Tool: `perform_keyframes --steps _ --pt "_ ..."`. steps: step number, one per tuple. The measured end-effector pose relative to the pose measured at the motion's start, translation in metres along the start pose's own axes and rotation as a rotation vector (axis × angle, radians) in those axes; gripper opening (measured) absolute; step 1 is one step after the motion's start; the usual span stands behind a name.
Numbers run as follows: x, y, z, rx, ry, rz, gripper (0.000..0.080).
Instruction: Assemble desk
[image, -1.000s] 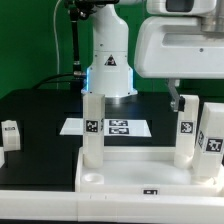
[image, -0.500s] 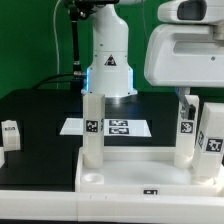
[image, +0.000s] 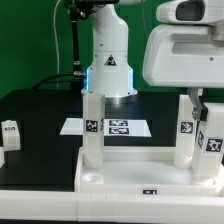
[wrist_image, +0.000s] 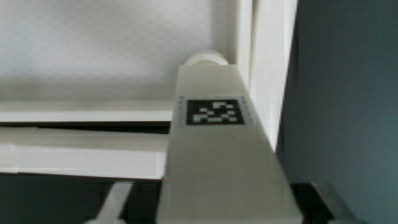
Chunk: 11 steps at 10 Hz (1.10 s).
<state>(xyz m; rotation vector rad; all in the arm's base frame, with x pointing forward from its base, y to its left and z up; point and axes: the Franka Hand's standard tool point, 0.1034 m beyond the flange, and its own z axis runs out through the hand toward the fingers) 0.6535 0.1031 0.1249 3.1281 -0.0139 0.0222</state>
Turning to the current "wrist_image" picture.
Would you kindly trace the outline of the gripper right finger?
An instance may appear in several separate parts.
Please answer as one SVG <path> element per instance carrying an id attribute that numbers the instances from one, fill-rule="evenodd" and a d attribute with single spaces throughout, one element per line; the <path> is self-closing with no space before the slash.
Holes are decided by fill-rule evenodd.
<path id="1" fill-rule="evenodd" d="M 352 213 L 343 197 L 333 185 L 320 182 L 313 182 L 311 185 L 333 215 L 327 224 L 363 224 L 363 221 L 357 219 Z"/>

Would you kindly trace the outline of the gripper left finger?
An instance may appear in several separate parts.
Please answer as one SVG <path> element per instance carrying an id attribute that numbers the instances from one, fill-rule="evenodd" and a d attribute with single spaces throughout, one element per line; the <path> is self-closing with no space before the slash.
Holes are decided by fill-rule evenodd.
<path id="1" fill-rule="evenodd" d="M 121 219 L 121 213 L 130 196 L 134 183 L 116 182 L 109 191 L 103 206 L 94 219 L 87 220 L 84 224 L 126 224 Z"/>

